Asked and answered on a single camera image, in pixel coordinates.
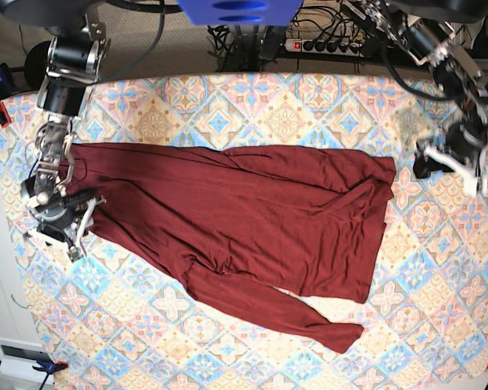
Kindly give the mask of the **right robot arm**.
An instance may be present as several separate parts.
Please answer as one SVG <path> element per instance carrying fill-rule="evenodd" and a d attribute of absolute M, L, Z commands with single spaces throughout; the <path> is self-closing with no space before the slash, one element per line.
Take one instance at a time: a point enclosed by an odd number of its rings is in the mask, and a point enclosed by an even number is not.
<path fill-rule="evenodd" d="M 98 82 L 109 41 L 96 1 L 0 1 L 0 13 L 19 24 L 47 29 L 45 76 L 37 107 L 48 119 L 37 132 L 39 157 L 34 173 L 21 185 L 21 197 L 38 222 L 29 235 L 75 250 L 100 202 L 94 191 L 69 195 L 75 165 L 71 154 L 78 117 L 88 87 Z"/>

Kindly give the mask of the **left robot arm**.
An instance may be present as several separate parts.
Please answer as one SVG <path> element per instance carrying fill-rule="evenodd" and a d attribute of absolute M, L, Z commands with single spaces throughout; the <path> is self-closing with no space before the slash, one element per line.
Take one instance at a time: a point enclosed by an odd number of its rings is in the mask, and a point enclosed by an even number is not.
<path fill-rule="evenodd" d="M 433 102 L 454 102 L 462 119 L 452 124 L 443 142 L 416 143 L 413 171 L 418 179 L 434 171 L 455 172 L 465 180 L 482 177 L 488 143 L 488 75 L 460 44 L 454 24 L 473 24 L 488 16 L 488 1 L 344 1 L 341 10 L 369 35 L 368 43 L 400 87 Z M 414 89 L 397 73 L 391 49 L 426 65 L 441 95 Z"/>

